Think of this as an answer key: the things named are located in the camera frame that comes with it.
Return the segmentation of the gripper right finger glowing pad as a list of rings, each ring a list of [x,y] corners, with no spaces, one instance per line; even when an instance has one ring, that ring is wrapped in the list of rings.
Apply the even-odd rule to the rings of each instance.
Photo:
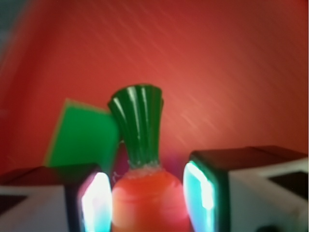
[[[196,150],[183,172],[196,232],[306,232],[309,161],[287,148]]]

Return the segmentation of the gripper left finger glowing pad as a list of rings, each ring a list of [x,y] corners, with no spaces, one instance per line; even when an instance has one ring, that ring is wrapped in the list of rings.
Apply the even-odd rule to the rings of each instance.
[[[109,232],[112,193],[95,164],[40,166],[0,176],[2,232]]]

